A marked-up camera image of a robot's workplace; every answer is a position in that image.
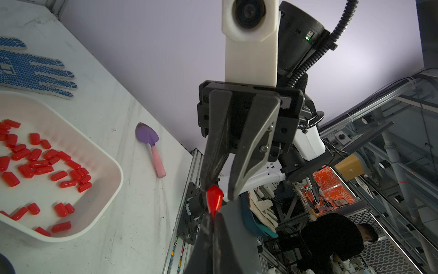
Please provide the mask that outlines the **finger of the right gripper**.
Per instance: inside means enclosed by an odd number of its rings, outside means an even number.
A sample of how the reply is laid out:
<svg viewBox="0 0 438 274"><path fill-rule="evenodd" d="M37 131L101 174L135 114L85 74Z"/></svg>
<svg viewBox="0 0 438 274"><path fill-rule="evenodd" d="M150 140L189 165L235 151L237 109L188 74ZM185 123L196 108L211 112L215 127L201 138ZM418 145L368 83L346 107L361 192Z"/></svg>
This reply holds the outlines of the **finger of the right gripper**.
<svg viewBox="0 0 438 274"><path fill-rule="evenodd" d="M213 90L209 103L209 132L200 172L200 188L207 191L215 185L230 153L229 112L232 92Z"/></svg>
<svg viewBox="0 0 438 274"><path fill-rule="evenodd" d="M231 168L230 201L236 199L246 182L267 163L279 109L280 99L275 95L257 94L253 98Z"/></svg>

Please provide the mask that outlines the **red screw sleeve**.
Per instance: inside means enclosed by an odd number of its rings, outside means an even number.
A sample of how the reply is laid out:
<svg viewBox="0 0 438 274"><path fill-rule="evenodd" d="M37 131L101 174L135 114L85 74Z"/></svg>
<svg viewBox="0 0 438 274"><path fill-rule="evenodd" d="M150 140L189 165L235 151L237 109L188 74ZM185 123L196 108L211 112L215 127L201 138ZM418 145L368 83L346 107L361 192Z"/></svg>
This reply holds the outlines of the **red screw sleeve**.
<svg viewBox="0 0 438 274"><path fill-rule="evenodd" d="M223 191L217 185L213 185L206 191L208 211L213 219L216 213L218 213L221 209L223 197Z"/></svg>

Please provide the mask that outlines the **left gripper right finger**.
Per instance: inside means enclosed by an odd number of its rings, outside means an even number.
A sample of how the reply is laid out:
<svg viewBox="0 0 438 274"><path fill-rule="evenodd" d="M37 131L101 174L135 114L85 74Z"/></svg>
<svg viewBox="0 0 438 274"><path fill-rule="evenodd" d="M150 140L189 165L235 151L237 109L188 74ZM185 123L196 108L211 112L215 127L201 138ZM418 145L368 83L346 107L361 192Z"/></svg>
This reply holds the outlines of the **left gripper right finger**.
<svg viewBox="0 0 438 274"><path fill-rule="evenodd" d="M257 272L257 238L244 225L241 202L228 202L214 218L213 272Z"/></svg>

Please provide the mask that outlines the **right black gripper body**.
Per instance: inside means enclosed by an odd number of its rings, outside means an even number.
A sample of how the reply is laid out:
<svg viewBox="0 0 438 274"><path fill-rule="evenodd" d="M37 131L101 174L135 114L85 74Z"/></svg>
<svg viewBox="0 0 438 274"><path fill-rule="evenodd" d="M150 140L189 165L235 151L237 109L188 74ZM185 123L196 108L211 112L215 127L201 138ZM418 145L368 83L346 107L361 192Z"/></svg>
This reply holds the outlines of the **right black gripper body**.
<svg viewBox="0 0 438 274"><path fill-rule="evenodd" d="M243 126L252 107L253 98L257 94L276 95L281 101L268 160L277 161L280 155L289 151L300 122L300 112L304 103L304 94L301 90L289 87L205 81L198 88L200 102L197 105L198 125L201 127L202 136L205 138L210 130L208 113L211 101L210 93L213 90L225 90L233 93L229 153L234 154L237 152Z"/></svg>

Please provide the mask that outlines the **black round screw base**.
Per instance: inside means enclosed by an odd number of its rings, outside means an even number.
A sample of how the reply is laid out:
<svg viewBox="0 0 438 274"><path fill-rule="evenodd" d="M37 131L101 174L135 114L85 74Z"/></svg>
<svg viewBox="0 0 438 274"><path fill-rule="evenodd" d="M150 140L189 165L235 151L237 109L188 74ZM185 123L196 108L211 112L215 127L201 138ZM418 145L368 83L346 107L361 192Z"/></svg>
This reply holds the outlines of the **black round screw base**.
<svg viewBox="0 0 438 274"><path fill-rule="evenodd" d="M0 254L0 274L16 274L13 265L3 254Z"/></svg>

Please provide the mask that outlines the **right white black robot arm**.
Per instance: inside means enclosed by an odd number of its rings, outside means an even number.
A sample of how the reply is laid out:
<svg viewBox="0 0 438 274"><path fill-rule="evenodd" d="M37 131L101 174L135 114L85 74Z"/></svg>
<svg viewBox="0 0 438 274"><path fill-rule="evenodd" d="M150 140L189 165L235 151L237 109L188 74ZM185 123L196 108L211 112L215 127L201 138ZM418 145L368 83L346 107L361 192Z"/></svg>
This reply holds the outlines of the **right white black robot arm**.
<svg viewBox="0 0 438 274"><path fill-rule="evenodd" d="M284 179L300 181L337 164L372 132L340 151L318 132L324 113L306 95L307 71L348 27L358 7L347 1L328 31L316 19L283 1L223 1L225 79L199 87L198 124L207 138L200 189L223 191L234 200L266 183L257 174L279 162Z"/></svg>

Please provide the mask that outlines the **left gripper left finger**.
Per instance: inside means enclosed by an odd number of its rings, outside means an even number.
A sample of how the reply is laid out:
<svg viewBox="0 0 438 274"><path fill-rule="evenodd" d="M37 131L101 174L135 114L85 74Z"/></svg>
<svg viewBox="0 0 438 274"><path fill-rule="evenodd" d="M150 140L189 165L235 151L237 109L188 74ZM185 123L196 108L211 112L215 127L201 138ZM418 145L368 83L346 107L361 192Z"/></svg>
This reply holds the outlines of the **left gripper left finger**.
<svg viewBox="0 0 438 274"><path fill-rule="evenodd" d="M184 274L213 273L213 219L209 213L203 217Z"/></svg>

